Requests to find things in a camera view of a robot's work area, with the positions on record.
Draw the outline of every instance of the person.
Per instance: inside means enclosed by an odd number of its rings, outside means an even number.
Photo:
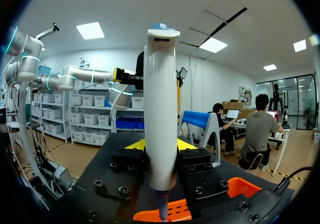
[[[258,154],[262,154],[263,158],[260,167],[261,171],[264,172],[268,168],[270,156],[269,134],[270,132],[282,133],[283,128],[272,115],[266,113],[266,108],[269,104],[268,95],[259,94],[255,101],[257,111],[250,113],[246,118],[245,142],[241,148],[240,156],[242,160],[251,163]]]
[[[233,155],[235,153],[235,146],[234,146],[234,135],[232,133],[231,125],[237,121],[236,119],[232,119],[231,122],[225,124],[221,118],[222,113],[224,112],[223,105],[220,103],[216,103],[213,108],[212,112],[216,113],[218,118],[218,124],[220,128],[220,140],[225,140],[225,156]]]

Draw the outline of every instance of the bolt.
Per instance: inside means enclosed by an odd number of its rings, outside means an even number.
[[[212,168],[212,163],[206,163],[206,164],[205,164],[205,167],[206,167],[206,168]]]
[[[227,188],[227,187],[228,187],[228,182],[226,182],[226,181],[220,181],[220,182],[219,182],[219,185],[220,185],[220,187]]]
[[[111,168],[116,168],[117,166],[118,166],[117,163],[110,163],[110,167],[111,167]]]
[[[194,190],[193,190],[193,193],[195,194],[202,194],[204,192],[203,188],[202,187],[196,187]]]
[[[133,171],[133,170],[136,169],[136,167],[135,167],[135,166],[132,166],[132,165],[129,165],[127,168],[128,168],[129,171]]]
[[[103,182],[101,180],[95,180],[94,185],[97,188],[101,188],[104,184],[103,184]]]
[[[190,170],[190,171],[192,171],[192,170],[196,169],[196,167],[195,167],[195,165],[189,165],[189,166],[187,167],[187,169]]]
[[[122,195],[122,196],[126,196],[129,194],[129,189],[126,188],[126,187],[119,187],[119,193]]]
[[[255,224],[260,220],[260,216],[258,213],[250,214],[248,220],[250,223]]]
[[[239,203],[239,209],[240,209],[241,211],[246,211],[246,210],[248,210],[249,208],[250,208],[250,205],[249,205],[248,202],[243,201],[243,202],[240,202],[240,203]]]

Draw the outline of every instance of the cardboard box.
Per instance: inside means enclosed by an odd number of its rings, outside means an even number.
[[[241,109],[238,115],[238,119],[247,118],[247,116],[253,112],[255,112],[254,109]]]
[[[224,109],[243,109],[243,103],[234,103],[234,102],[222,102]]]

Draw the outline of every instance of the orange plastic part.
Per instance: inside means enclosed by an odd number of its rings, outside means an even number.
[[[167,222],[177,222],[191,219],[191,213],[188,210],[185,199],[168,203]],[[159,209],[136,213],[133,217],[133,220],[140,222],[160,223],[161,219],[159,216]]]
[[[242,178],[231,178],[228,180],[228,187],[228,195],[230,198],[234,198],[240,194],[244,194],[245,197],[249,198],[261,190],[261,188],[247,182]],[[191,213],[188,210],[185,199],[168,203],[168,222],[186,221],[191,219]],[[136,213],[133,217],[133,220],[140,222],[160,223],[161,219],[159,216],[159,209]]]
[[[228,195],[231,198],[234,198],[240,194],[243,194],[246,198],[249,198],[262,189],[242,178],[231,178],[228,180],[228,183]]]

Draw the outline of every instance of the ceiling light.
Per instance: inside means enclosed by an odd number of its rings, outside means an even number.
[[[301,41],[299,41],[299,42],[297,42],[297,43],[294,43],[294,44],[293,44],[293,47],[295,48],[294,51],[295,51],[296,53],[299,52],[299,51],[301,51],[301,50],[306,49],[307,44],[306,44],[305,39],[304,39],[304,40],[301,40]]]
[[[277,69],[277,67],[274,64],[268,65],[263,67],[266,71],[271,71]]]
[[[228,45],[226,43],[223,43],[215,38],[209,38],[199,48],[207,50],[212,53],[217,53],[227,46]]]
[[[86,23],[76,27],[84,39],[104,38],[99,22]]]
[[[320,43],[319,35],[314,34],[309,38],[309,41],[311,43],[311,46],[318,45]]]

